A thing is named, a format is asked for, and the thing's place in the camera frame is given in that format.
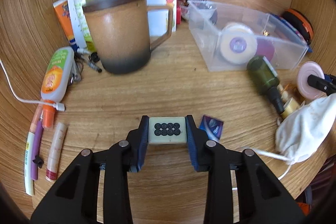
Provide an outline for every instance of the white pouch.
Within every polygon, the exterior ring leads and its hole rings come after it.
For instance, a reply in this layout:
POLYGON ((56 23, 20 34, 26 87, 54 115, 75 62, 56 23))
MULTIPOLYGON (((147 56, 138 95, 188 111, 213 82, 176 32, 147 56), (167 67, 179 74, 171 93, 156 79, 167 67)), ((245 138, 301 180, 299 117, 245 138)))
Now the white pouch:
POLYGON ((307 160, 317 151, 331 130, 335 118, 336 94, 318 98, 291 113, 278 127, 275 146, 280 155, 254 148, 252 150, 286 161, 289 166, 279 177, 281 179, 293 164, 307 160))

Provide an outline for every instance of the clear plastic box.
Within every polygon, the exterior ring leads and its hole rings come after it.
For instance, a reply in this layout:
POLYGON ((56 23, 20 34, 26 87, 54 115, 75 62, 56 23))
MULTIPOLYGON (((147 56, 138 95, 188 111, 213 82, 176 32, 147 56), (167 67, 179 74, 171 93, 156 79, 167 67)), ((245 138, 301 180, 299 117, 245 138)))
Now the clear plastic box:
POLYGON ((245 70, 255 55, 266 56, 276 69, 294 69, 308 50, 303 39, 271 14, 211 1, 188 2, 189 29, 209 71, 245 70))

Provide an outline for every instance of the metal screw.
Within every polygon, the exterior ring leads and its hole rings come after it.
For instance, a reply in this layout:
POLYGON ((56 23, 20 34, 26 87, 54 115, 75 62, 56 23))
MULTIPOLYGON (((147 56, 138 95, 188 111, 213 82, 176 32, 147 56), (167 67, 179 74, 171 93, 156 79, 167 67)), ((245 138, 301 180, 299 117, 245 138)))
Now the metal screw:
POLYGON ((121 147, 126 147, 128 145, 128 141, 127 140, 122 140, 119 142, 119 146, 121 147))
POLYGON ((84 149, 84 150, 82 150, 82 152, 81 152, 81 155, 82 155, 83 157, 86 157, 86 156, 88 156, 88 155, 90 155, 90 154, 91 154, 90 149, 84 149))
POLYGON ((209 146, 209 147, 214 147, 214 146, 216 146, 216 142, 213 141, 213 140, 209 140, 209 141, 206 142, 206 145, 209 146))
POLYGON ((254 151, 252 149, 246 149, 244 153, 249 157, 252 157, 254 155, 254 151))

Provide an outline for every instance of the purple stick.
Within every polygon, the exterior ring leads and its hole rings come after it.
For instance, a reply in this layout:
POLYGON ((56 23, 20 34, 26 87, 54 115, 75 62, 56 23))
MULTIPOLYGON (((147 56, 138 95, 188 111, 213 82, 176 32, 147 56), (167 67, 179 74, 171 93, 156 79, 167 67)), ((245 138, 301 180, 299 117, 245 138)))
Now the purple stick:
POLYGON ((33 153, 31 154, 30 177, 32 180, 37 180, 37 164, 33 163, 33 160, 35 159, 35 156, 39 154, 42 132, 43 132, 42 122, 38 120, 33 143, 33 153))

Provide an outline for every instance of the dark green glass bottle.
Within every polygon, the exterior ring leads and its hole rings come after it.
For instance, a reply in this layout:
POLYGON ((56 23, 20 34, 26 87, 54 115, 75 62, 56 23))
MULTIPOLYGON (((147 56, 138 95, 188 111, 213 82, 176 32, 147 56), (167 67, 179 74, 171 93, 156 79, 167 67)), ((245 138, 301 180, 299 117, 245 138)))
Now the dark green glass bottle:
POLYGON ((254 56, 247 64, 247 71, 260 95, 266 95, 278 114, 284 112, 277 86, 280 84, 278 74, 265 56, 254 56))

